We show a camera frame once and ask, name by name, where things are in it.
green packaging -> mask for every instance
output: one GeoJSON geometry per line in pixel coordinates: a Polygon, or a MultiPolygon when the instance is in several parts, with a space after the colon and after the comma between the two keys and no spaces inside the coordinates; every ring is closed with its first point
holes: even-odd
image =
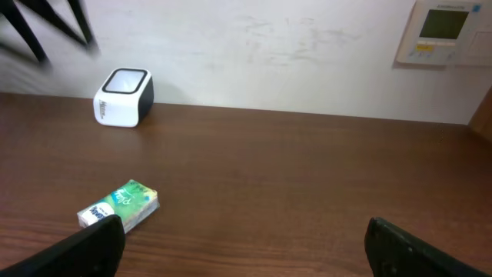
{"type": "Polygon", "coordinates": [[[125,233],[159,207],[157,192],[135,180],[128,181],[98,202],[77,213],[78,223],[87,227],[108,215],[119,215],[125,233]]]}

blue label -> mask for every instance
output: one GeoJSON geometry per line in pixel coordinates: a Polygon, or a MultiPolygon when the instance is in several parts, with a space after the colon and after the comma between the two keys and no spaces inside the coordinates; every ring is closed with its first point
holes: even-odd
{"type": "Polygon", "coordinates": [[[475,5],[474,8],[471,9],[472,12],[479,12],[482,8],[482,5],[475,5]]]}

black object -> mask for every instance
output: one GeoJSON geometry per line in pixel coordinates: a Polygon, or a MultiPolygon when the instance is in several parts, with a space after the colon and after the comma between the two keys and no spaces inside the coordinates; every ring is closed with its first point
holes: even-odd
{"type": "Polygon", "coordinates": [[[374,277],[490,277],[381,218],[369,221],[364,241],[374,277]]]}
{"type": "MultiPolygon", "coordinates": [[[[84,10],[80,3],[80,0],[68,0],[71,10],[77,19],[77,23],[84,35],[81,38],[75,31],[73,31],[67,23],[53,10],[52,6],[47,0],[18,0],[26,7],[30,8],[33,12],[41,16],[45,21],[50,23],[52,26],[57,28],[59,31],[63,32],[69,38],[77,42],[80,46],[87,50],[92,50],[97,48],[94,36],[92,34],[91,28],[89,27],[87,18],[85,17],[84,10]]],[[[39,44],[38,39],[29,28],[29,25],[24,20],[24,17],[18,10],[13,0],[0,0],[0,14],[3,14],[7,20],[14,26],[15,30],[20,34],[24,41],[28,44],[29,48],[34,53],[40,64],[48,64],[48,56],[43,50],[41,44],[39,44]]],[[[26,54],[23,54],[13,47],[0,43],[0,48],[10,52],[18,58],[24,60],[30,60],[26,54]]]]}
{"type": "MultiPolygon", "coordinates": [[[[113,277],[124,247],[121,219],[110,215],[0,277],[113,277]]],[[[490,277],[380,218],[369,222],[365,248],[374,277],[490,277]]]]}
{"type": "Polygon", "coordinates": [[[112,277],[125,248],[121,219],[110,215],[0,272],[1,277],[112,277]]]}

digital display screen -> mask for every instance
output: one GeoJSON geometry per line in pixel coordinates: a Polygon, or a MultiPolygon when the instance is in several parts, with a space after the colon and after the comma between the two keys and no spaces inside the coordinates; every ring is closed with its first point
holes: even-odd
{"type": "Polygon", "coordinates": [[[457,39],[468,12],[430,10],[421,31],[421,38],[457,39]]]}

wooden desk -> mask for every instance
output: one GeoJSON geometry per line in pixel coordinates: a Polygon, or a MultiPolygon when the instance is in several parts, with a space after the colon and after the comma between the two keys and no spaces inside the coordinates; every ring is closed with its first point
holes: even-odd
{"type": "Polygon", "coordinates": [[[375,215],[492,273],[492,148],[465,126],[158,104],[111,128],[92,113],[0,95],[0,267],[135,179],[161,208],[117,276],[370,276],[375,215]]]}

